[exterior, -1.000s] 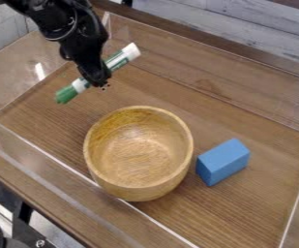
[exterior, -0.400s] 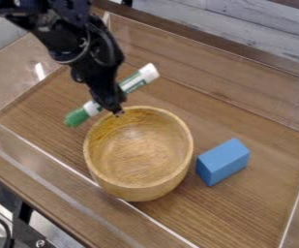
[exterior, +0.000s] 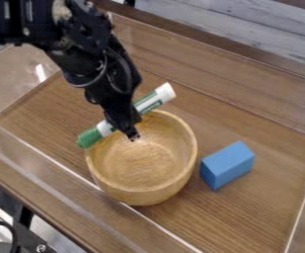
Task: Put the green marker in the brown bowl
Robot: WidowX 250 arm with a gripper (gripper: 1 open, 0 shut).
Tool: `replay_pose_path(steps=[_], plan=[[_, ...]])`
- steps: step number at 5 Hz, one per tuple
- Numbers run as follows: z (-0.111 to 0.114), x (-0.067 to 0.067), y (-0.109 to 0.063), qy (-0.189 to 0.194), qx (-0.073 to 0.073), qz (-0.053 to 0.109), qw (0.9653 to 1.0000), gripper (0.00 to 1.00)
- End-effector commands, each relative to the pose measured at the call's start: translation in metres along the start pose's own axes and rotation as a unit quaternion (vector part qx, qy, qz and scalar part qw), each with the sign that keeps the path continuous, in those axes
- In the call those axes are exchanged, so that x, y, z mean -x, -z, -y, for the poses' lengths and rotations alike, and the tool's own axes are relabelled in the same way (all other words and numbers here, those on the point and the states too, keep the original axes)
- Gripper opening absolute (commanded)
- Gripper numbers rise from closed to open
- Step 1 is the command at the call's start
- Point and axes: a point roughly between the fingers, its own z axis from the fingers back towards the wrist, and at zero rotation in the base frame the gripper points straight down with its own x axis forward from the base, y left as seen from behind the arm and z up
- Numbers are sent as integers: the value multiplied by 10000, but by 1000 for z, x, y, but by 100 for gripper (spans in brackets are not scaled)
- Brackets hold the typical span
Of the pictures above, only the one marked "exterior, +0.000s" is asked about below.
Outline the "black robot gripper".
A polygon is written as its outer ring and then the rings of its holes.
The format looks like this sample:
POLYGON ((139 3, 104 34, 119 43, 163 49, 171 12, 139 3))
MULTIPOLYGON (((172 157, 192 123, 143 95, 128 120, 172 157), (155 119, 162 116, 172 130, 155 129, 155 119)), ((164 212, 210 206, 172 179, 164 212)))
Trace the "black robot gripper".
POLYGON ((84 90, 89 103, 101 106, 111 126, 135 141, 141 117, 132 95, 141 76, 112 34, 108 15, 88 0, 52 0, 51 18, 57 38, 48 42, 45 54, 69 85, 84 90))

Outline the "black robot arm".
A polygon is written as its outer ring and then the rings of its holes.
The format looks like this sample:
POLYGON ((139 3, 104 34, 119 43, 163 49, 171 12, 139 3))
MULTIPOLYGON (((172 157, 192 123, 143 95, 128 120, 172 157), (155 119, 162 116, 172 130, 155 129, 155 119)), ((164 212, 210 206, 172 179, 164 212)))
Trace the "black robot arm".
POLYGON ((91 0, 0 0, 0 44, 40 49, 112 127, 135 139, 141 75, 112 29, 91 0))

